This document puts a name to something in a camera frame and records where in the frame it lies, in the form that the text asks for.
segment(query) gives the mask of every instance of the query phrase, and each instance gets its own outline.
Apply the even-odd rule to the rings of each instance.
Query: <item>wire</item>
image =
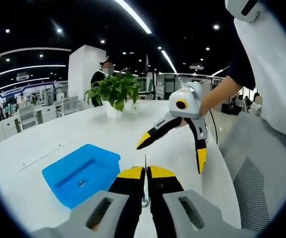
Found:
[[[209,112],[211,113],[212,119],[213,119],[213,122],[214,122],[214,128],[215,128],[215,131],[216,131],[216,144],[218,144],[218,135],[217,135],[216,123],[215,123],[215,120],[214,120],[214,117],[213,117],[213,113],[212,113],[212,111],[210,109],[209,109]]]

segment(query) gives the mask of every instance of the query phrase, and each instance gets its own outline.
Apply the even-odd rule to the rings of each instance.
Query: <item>face mask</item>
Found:
[[[102,71],[106,74],[111,74],[111,73],[113,73],[114,69],[113,68],[103,68]]]

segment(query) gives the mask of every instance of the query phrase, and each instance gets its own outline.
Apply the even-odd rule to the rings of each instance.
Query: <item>mesh chair back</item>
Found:
[[[34,106],[28,105],[18,109],[19,119],[21,121],[22,129],[25,130],[32,126],[37,125],[35,118]]]
[[[219,149],[235,187],[242,227],[261,231],[286,201],[286,135],[260,117],[238,117]]]
[[[62,109],[64,115],[78,112],[78,96],[63,98]]]

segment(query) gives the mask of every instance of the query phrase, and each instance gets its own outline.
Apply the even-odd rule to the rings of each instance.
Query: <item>ceiling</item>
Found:
[[[105,49],[116,70],[127,67],[141,76],[146,56],[150,71],[173,72],[158,49],[161,46],[178,72],[194,73],[195,70],[189,69],[194,63],[204,67],[197,72],[201,74],[213,74],[228,66],[233,24],[223,0],[125,2],[152,34],[147,34],[114,0],[0,1],[0,6],[3,5],[0,7],[0,54],[31,47],[64,48],[73,52],[87,44]],[[67,66],[5,73],[0,75],[0,87],[14,83],[11,79],[22,71],[33,75],[29,79],[67,80],[71,52],[30,50],[1,56],[0,72],[34,65]]]

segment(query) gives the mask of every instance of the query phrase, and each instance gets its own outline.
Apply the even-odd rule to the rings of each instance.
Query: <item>blue plastic container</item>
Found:
[[[120,173],[120,155],[86,144],[43,169],[58,200],[73,209],[100,190],[107,191]]]

